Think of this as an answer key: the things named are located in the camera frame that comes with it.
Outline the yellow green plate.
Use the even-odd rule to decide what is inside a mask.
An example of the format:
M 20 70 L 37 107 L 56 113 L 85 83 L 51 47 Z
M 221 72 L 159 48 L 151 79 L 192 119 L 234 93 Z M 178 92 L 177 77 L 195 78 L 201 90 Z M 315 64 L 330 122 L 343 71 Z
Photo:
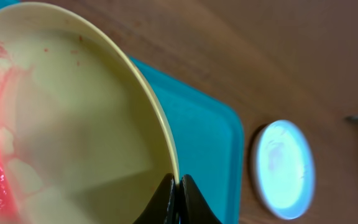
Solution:
M 179 180 L 148 81 L 99 28 L 53 4 L 0 9 L 0 152 L 12 215 L 0 223 L 134 223 Z

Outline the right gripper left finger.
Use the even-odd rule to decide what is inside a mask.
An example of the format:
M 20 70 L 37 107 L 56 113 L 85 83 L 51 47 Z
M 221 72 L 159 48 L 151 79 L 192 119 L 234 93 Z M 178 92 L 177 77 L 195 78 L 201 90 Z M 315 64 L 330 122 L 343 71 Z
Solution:
M 166 174 L 144 211 L 134 224 L 172 224 L 175 222 L 176 184 L 173 174 Z

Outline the light blue plate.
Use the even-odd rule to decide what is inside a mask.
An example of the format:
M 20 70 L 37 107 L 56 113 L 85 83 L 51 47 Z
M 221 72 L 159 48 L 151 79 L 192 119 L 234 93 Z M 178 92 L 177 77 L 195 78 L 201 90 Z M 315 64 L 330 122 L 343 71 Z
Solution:
M 310 145 L 297 125 L 281 119 L 257 132 L 250 150 L 256 194 L 275 217 L 293 220 L 313 201 L 316 174 Z

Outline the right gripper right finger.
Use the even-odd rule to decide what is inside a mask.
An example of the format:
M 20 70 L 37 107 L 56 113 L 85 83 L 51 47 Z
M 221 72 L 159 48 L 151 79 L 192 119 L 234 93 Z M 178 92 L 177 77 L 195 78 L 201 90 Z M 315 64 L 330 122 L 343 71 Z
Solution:
M 181 179 L 178 201 L 181 224 L 221 224 L 188 174 Z

